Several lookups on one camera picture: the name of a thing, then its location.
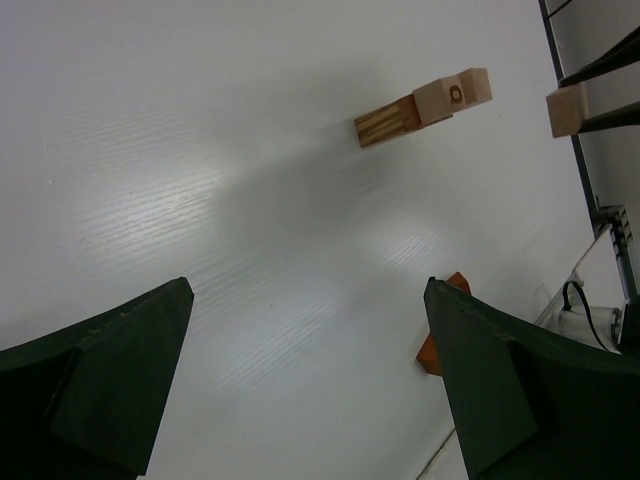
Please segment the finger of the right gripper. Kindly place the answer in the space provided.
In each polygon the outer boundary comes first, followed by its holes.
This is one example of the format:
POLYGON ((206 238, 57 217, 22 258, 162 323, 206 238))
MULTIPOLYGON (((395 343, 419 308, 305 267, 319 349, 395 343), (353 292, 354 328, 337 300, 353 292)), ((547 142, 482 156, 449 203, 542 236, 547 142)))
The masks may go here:
POLYGON ((582 123, 582 132, 595 132, 626 126, 640 125, 640 102, 588 118, 582 123))
POLYGON ((640 27, 634 29, 601 57, 568 77, 559 80, 559 86, 572 86, 621 69, 639 61, 640 27))

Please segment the letter Q wood cube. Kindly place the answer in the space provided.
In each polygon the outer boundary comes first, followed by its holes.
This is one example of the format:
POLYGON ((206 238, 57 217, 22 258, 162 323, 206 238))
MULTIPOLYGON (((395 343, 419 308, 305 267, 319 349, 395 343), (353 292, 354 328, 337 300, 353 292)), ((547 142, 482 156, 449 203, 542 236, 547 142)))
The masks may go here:
POLYGON ((451 117, 471 106, 459 74, 423 85, 412 92, 422 126, 451 117))

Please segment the long light wood block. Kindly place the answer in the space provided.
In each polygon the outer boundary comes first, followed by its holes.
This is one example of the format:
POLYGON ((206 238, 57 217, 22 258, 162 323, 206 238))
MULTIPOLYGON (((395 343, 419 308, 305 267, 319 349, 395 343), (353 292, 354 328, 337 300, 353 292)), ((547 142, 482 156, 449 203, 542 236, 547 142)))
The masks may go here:
POLYGON ((577 135, 587 118, 587 98, 583 83, 561 87, 546 97, 552 136, 577 135))

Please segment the small light wood cube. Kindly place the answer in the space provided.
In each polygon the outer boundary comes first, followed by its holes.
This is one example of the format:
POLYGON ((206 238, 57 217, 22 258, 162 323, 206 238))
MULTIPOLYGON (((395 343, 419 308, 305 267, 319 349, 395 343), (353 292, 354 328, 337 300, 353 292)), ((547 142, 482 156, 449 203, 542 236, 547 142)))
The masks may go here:
POLYGON ((486 68, 470 68, 459 73, 462 92, 468 107, 493 99, 489 74, 486 68))

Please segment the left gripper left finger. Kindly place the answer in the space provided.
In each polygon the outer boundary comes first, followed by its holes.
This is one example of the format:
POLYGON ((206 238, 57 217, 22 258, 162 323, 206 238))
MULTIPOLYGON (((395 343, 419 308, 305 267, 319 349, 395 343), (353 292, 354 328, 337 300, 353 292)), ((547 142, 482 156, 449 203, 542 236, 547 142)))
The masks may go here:
POLYGON ((193 303, 180 277, 3 350, 2 478, 145 475, 193 303))

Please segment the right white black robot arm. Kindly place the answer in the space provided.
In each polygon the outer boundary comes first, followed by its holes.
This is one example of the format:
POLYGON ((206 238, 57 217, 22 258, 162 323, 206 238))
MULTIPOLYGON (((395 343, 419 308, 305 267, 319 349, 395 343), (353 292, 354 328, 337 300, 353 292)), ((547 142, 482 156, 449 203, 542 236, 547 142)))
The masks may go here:
MULTIPOLYGON (((621 69, 639 61, 639 28, 634 29, 622 40, 611 47, 598 59, 582 67, 575 73, 562 78, 559 84, 563 87, 573 87, 577 89, 587 81, 609 72, 621 69)), ((572 134, 600 131, 622 126, 639 124, 639 103, 627 105, 597 117, 584 117, 586 101, 581 101, 581 113, 578 124, 572 127, 569 132, 572 134)), ((577 322, 584 319, 591 330, 591 333, 599 345, 605 351, 619 354, 616 327, 620 325, 623 312, 616 308, 591 308, 586 298, 586 294, 579 282, 575 280, 567 281, 562 288, 563 307, 559 314, 562 322, 577 322)))

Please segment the striped dark wood block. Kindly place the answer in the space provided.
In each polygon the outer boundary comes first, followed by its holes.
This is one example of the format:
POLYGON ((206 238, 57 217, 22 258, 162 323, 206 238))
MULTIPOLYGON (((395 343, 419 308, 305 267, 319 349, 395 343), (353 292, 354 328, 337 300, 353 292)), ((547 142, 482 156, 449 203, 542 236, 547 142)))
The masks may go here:
POLYGON ((357 117, 354 125, 361 148, 382 143, 405 131, 398 101, 357 117))

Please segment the long red-brown wood block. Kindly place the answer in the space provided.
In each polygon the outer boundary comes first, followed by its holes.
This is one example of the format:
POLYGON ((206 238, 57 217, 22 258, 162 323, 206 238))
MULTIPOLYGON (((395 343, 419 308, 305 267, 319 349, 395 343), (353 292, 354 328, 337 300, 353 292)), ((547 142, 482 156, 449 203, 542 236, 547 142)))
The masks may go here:
POLYGON ((420 131, 428 126, 448 120, 451 115, 438 118, 434 121, 423 122, 419 115, 415 98, 412 94, 406 95, 397 101, 400 116, 402 118, 403 130, 401 135, 406 135, 420 131))

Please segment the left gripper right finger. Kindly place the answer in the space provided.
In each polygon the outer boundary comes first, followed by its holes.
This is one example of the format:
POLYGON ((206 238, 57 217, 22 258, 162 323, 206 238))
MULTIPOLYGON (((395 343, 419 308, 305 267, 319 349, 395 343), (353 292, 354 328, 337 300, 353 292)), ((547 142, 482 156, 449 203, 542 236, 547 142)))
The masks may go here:
POLYGON ((426 314, 471 479, 636 479, 639 361, 435 278, 426 314))

